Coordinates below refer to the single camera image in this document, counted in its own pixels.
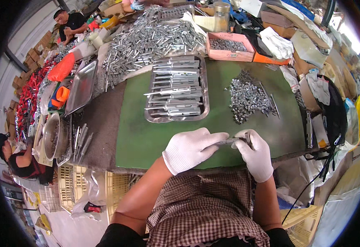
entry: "checkered apron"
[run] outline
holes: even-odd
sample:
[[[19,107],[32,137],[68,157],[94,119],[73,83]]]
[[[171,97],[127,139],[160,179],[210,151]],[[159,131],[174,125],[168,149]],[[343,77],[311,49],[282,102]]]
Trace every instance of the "checkered apron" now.
[[[147,246],[188,246],[238,235],[269,246],[268,235],[251,220],[251,205],[247,170],[173,176],[147,219]]]

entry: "stack of cardboard boxes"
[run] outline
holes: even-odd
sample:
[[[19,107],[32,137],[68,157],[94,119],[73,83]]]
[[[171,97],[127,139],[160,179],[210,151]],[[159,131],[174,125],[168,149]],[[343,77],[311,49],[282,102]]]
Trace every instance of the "stack of cardboard boxes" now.
[[[15,111],[18,106],[18,102],[11,100],[10,106],[7,109],[7,118],[5,123],[5,131],[10,132],[9,140],[12,141],[15,138]]]
[[[43,38],[35,45],[34,48],[31,48],[25,58],[24,65],[29,68],[27,73],[22,72],[20,76],[14,77],[13,87],[15,88],[14,93],[19,98],[22,93],[22,87],[29,80],[32,73],[37,70],[39,67],[43,67],[44,59],[47,57],[47,53],[50,51],[50,41],[52,33],[48,31]]]

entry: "black shirt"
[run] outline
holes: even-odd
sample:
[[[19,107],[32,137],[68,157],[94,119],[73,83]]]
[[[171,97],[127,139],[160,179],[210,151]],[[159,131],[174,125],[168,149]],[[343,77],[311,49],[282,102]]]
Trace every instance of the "black shirt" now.
[[[18,167],[17,162],[16,162],[16,158],[17,156],[22,156],[24,155],[25,152],[19,152],[19,153],[15,153],[12,154],[9,157],[9,166],[11,168],[11,170],[14,172],[15,175],[19,176],[19,177],[29,177],[34,171],[35,171],[35,167],[33,166],[32,162],[29,166],[26,167]]]
[[[266,231],[266,234],[269,236],[269,243],[271,247],[295,247],[291,242],[290,238],[286,231],[282,228],[275,228]],[[114,223],[110,224],[105,234],[103,235],[101,241],[96,247],[111,247],[111,246],[146,246],[147,241],[143,240],[143,237],[137,234],[134,230],[128,226]],[[255,244],[253,241],[249,243],[240,240],[238,236],[232,238],[222,238],[211,245],[212,247],[217,246],[231,246],[231,247],[254,247]]]
[[[80,28],[85,22],[87,22],[87,20],[81,13],[77,12],[74,14],[69,14],[67,23],[59,27],[59,36],[61,37],[61,42],[66,40],[66,35],[64,33],[65,27],[70,27],[71,30],[76,30]]]

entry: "black cap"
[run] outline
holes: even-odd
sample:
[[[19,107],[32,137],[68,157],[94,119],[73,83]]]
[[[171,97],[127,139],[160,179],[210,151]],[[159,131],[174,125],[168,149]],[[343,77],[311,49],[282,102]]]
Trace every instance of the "black cap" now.
[[[5,160],[5,155],[3,153],[2,147],[5,145],[5,141],[10,137],[10,132],[7,132],[7,134],[0,133],[0,158],[2,160]]]

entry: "hand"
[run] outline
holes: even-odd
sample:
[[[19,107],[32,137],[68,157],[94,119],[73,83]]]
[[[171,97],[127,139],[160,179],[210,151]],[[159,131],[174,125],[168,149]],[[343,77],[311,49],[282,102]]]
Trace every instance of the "hand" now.
[[[239,131],[235,137],[246,137],[249,133],[253,149],[242,141],[236,141],[232,144],[232,148],[237,148],[242,154],[243,160],[246,162],[247,169],[254,177],[257,183],[263,183],[268,180],[273,174],[273,167],[271,163],[271,153],[269,146],[255,130]]]
[[[162,156],[169,171],[177,175],[207,160],[218,150],[213,144],[228,137],[225,132],[210,134],[207,128],[178,133],[169,141]]]
[[[143,10],[144,9],[144,5],[142,3],[139,3],[138,1],[134,1],[131,4],[131,9],[133,10]]]
[[[65,27],[64,33],[66,36],[73,35],[73,30],[71,30],[70,27]]]
[[[35,141],[35,137],[34,136],[29,136],[28,138],[26,138],[26,146],[33,146],[33,143]]]

